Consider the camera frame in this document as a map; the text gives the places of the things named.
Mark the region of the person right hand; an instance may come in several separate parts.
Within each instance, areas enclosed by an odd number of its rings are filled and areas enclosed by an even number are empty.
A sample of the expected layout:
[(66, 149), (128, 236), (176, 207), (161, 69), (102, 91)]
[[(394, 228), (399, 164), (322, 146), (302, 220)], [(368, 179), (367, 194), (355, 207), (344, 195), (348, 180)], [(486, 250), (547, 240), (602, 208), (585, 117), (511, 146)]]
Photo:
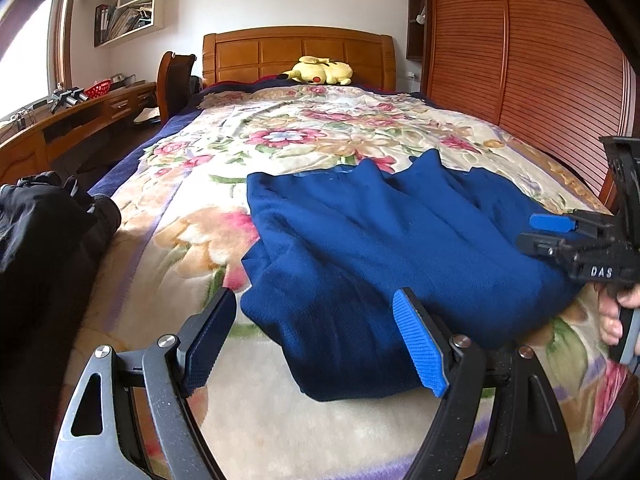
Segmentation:
[(599, 330), (602, 341), (610, 347), (616, 346), (623, 336), (623, 325), (620, 322), (620, 309), (638, 309), (640, 307), (640, 286), (621, 290), (616, 298), (606, 291), (605, 284), (594, 283), (598, 296)]

